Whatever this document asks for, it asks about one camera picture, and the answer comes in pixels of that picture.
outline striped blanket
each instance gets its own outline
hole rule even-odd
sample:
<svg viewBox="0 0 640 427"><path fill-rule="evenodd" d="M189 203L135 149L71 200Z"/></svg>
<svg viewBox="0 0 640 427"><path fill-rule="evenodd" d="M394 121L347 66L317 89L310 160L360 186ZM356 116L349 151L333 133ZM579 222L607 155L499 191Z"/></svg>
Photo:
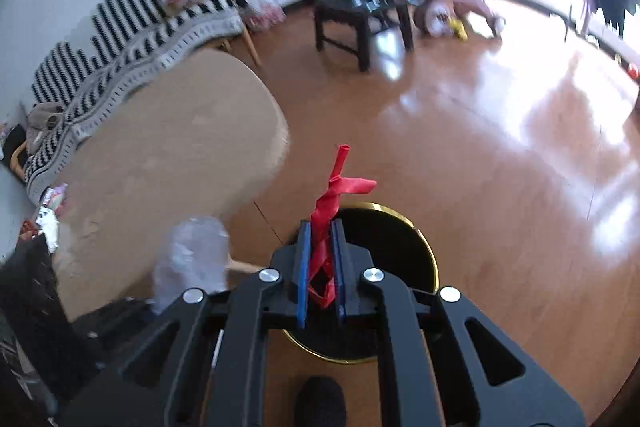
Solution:
<svg viewBox="0 0 640 427"><path fill-rule="evenodd" d="M209 39L239 34L234 0L206 0L168 17L159 0L104 0L34 75L22 105L59 102L65 118L25 165L27 193L38 203L78 144L133 89L171 68Z"/></svg>

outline gold rim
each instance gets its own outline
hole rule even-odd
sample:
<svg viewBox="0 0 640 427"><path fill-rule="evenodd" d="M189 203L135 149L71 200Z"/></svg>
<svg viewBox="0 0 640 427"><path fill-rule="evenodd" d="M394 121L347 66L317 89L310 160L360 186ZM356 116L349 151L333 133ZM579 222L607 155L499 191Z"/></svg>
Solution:
<svg viewBox="0 0 640 427"><path fill-rule="evenodd" d="M417 232L418 237L420 237L425 247L427 247L427 251L429 252L429 256L431 257L431 262L433 263L433 293L436 293L438 291L438 288L440 286L440 279L438 277L438 264L436 263L436 257L433 254L433 250L431 250L431 246L429 245L429 242L424 237L420 229L418 229L407 217L404 217L402 214L400 214L399 212L396 212L395 210L393 210L392 208L389 208L388 206L384 206L382 204L377 204L377 203L368 203L368 202L367 203L348 203L348 204L341 205L340 208L363 208L366 210L375 210L376 212L384 212L385 214L389 214L390 216L400 219L400 221L404 222L406 225L411 227L411 229L413 229L414 232ZM331 357L327 357L321 353L318 353L317 351L314 351L313 349L309 349L304 344L300 343L300 341L297 340L291 333L289 333L289 331L284 330L284 334L287 335L287 338L291 342L296 344L296 346L300 347L301 349L304 349L306 352L312 354L315 357L318 357L319 359L326 360L327 362L341 363L344 365L355 365L357 363L373 362L377 358L377 357L369 357L367 359L357 359L357 360L332 359Z"/></svg>

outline black and white striped fabric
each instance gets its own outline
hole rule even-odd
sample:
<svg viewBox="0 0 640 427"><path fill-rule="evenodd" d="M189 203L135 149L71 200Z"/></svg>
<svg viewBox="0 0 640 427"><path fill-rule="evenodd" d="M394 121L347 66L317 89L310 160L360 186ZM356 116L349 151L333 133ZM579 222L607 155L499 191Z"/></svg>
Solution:
<svg viewBox="0 0 640 427"><path fill-rule="evenodd" d="M243 28L234 0L207 0L170 18L159 0L104 0L90 21L82 47L69 42L72 38L59 42L35 72L28 107L59 102L65 118L25 165L34 203L77 144L91 136L132 89L203 42L236 35Z"/></svg>

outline red wrapper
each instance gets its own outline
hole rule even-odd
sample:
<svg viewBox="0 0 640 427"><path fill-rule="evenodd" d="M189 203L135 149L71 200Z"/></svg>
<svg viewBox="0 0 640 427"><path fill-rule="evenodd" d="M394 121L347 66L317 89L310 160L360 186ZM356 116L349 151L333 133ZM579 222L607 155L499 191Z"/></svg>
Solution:
<svg viewBox="0 0 640 427"><path fill-rule="evenodd" d="M311 214L311 242L312 252L309 262L309 281L312 281L320 270L324 271L328 281L324 287L324 295L320 295L309 284L308 290L311 298L327 308L335 299L334 265L331 256L329 242L329 227L340 208L341 194L369 194L377 182L364 178L343 178L340 176L350 147L341 145L335 158L334 169L329 177L329 188L316 201L316 209Z"/></svg>

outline beige tablecloth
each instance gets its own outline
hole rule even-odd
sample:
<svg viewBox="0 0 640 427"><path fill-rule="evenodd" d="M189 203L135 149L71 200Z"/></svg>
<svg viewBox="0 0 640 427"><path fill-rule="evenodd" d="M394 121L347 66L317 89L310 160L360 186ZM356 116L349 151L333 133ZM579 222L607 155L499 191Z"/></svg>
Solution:
<svg viewBox="0 0 640 427"><path fill-rule="evenodd" d="M231 55L202 50L142 87L82 144L54 259L77 317L147 280L170 229L251 200L287 151L280 108Z"/></svg>

